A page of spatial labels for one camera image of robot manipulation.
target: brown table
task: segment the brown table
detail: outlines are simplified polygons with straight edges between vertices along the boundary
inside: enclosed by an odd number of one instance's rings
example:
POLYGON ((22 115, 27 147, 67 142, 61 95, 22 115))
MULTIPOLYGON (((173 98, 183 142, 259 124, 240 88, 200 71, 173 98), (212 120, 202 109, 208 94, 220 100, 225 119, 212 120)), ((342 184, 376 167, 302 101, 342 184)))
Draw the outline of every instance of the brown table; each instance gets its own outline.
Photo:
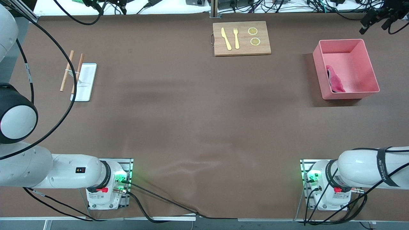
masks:
MULTIPOLYGON (((207 216, 292 219, 302 189, 300 158, 409 144, 409 29, 390 36, 377 24, 361 36, 359 22, 336 14, 103 16, 91 27, 41 17, 40 24, 68 53, 77 52, 74 65, 81 52, 85 62, 98 64, 91 102, 76 103, 41 146, 52 153, 134 158, 134 182, 207 216), (272 54, 214 57, 212 23, 246 20, 267 21, 272 54), (362 100, 321 98, 311 53, 320 39, 342 38, 365 40, 379 93, 362 100)), ((33 25, 23 48, 40 115, 26 139, 33 142, 60 119, 70 87, 58 91, 66 61, 33 25)), ((19 58, 11 83, 28 97, 25 75, 19 58)), ((42 191, 85 211, 76 189, 42 191)), ((59 216, 21 188, 0 192, 0 216, 59 216)), ((137 195, 152 216, 185 213, 137 195)), ((357 219, 409 221, 407 195, 376 189, 357 219)), ((142 216, 133 202, 93 214, 142 216)), ((316 218, 326 216, 317 212, 316 218)))

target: lemon slice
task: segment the lemon slice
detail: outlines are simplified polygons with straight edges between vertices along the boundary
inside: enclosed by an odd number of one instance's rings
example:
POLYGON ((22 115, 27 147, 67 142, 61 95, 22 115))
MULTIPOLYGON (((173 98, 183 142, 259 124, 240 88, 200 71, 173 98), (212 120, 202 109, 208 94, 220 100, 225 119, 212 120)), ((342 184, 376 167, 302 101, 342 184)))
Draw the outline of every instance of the lemon slice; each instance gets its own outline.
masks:
POLYGON ((249 32, 250 35, 256 35, 258 33, 258 30, 256 27, 250 27, 247 32, 249 32))
POLYGON ((252 45, 254 45, 254 46, 257 46, 257 45, 260 44, 260 39, 259 39, 259 38, 252 38, 252 39, 250 40, 250 44, 252 44, 252 45))

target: white cable label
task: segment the white cable label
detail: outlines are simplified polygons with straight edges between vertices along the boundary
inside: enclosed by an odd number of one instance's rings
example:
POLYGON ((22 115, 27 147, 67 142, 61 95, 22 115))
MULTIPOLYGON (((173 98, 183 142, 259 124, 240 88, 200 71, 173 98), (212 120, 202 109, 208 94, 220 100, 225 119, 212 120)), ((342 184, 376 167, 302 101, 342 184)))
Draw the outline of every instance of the white cable label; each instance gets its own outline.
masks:
POLYGON ((25 66, 26 66, 26 70, 27 70, 28 81, 29 81, 30 83, 33 83, 33 79, 31 79, 30 67, 28 66, 27 63, 25 63, 25 66))
POLYGON ((41 192, 39 192, 39 191, 37 191, 37 190, 34 190, 34 189, 33 189, 33 192, 34 192, 34 193, 37 193, 37 194, 40 195, 40 196, 45 196, 44 194, 42 194, 41 192))

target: pink cloth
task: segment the pink cloth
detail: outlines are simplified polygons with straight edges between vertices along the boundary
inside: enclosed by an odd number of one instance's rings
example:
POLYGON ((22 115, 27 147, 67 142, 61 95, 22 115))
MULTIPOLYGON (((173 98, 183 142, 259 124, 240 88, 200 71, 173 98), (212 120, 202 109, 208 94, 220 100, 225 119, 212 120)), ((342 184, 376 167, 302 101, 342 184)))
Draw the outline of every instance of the pink cloth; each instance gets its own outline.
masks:
POLYGON ((334 92, 345 92, 341 79, 335 73, 334 68, 332 68, 332 66, 330 65, 327 65, 326 68, 328 71, 328 77, 330 81, 331 90, 334 92))

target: white circular cap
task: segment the white circular cap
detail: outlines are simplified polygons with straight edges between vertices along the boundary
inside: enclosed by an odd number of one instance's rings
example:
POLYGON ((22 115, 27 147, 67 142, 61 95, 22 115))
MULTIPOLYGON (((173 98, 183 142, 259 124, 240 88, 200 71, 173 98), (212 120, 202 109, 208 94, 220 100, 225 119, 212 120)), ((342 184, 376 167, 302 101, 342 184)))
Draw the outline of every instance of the white circular cap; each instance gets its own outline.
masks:
POLYGON ((36 112, 28 106, 16 106, 9 109, 0 121, 0 131, 10 139, 27 136, 36 125, 36 112))

